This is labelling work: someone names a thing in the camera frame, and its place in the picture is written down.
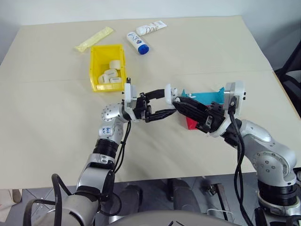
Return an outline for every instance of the yellow bin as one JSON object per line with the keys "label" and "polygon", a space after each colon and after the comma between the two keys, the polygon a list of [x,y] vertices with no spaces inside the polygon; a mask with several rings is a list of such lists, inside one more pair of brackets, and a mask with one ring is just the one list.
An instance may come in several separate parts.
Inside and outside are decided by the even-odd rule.
{"label": "yellow bin", "polygon": [[[98,78],[109,69],[111,60],[120,60],[121,68],[117,70],[121,83],[98,83]],[[123,91],[127,75],[125,69],[126,59],[121,44],[92,46],[90,60],[90,80],[94,92]]]}

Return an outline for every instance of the blue cap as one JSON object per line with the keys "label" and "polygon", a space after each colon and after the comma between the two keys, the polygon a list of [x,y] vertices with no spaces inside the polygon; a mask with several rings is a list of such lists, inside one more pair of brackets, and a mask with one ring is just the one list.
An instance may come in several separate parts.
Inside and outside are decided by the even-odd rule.
{"label": "blue cap", "polygon": [[146,45],[146,44],[143,44],[141,46],[139,46],[138,48],[138,52],[143,55],[143,54],[146,54],[148,51],[149,51],[149,47]]}

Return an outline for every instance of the white wall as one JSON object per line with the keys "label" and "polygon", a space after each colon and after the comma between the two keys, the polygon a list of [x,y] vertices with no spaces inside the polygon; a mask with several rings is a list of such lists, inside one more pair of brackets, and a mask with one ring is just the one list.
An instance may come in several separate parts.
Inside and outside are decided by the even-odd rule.
{"label": "white wall", "polygon": [[19,25],[242,15],[274,69],[301,39],[301,0],[0,0],[0,62]]}

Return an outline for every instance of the yellow packet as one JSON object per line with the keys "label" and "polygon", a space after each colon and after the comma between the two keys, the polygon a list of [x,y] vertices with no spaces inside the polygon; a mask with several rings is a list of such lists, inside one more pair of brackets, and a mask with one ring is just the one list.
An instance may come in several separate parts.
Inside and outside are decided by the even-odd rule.
{"label": "yellow packet", "polygon": [[88,38],[86,41],[81,43],[80,45],[76,46],[75,49],[77,49],[79,52],[84,52],[86,48],[89,48],[93,46],[95,43],[103,39],[104,37],[111,34],[114,30],[110,27],[105,27],[95,35],[93,35],[91,38]]}

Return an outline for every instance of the teal object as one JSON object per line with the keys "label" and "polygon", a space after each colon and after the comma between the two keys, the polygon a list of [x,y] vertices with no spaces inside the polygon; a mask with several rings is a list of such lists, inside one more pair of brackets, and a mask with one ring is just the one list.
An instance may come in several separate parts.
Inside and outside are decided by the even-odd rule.
{"label": "teal object", "polygon": [[[218,92],[191,93],[191,97],[192,99],[195,99],[204,105],[210,105],[213,101],[222,105],[224,103],[224,90],[225,88],[222,87]],[[189,95],[185,93],[184,89],[182,92],[182,97],[189,97]]]}

